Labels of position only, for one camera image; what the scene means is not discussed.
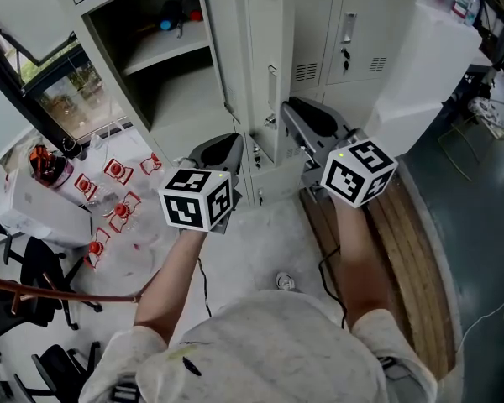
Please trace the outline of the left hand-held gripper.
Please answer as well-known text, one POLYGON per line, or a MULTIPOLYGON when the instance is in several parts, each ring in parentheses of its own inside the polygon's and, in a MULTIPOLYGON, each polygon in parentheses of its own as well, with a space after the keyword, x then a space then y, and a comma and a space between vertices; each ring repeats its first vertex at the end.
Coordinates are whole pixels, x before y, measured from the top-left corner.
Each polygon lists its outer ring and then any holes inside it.
POLYGON ((224 234, 242 197, 236 186, 243 152, 243 137, 227 133, 198 145, 168 170, 159 189, 167 224, 224 234))

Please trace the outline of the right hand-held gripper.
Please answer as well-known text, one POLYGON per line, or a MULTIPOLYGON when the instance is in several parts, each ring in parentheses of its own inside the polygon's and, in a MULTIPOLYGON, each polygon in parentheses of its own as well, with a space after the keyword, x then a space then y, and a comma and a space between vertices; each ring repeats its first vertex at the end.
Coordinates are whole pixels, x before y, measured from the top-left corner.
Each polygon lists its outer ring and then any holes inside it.
POLYGON ((280 116, 307 156, 302 182, 313 196, 329 194, 361 207, 379 196, 396 172, 396 158, 331 107, 290 97, 281 104, 280 116))

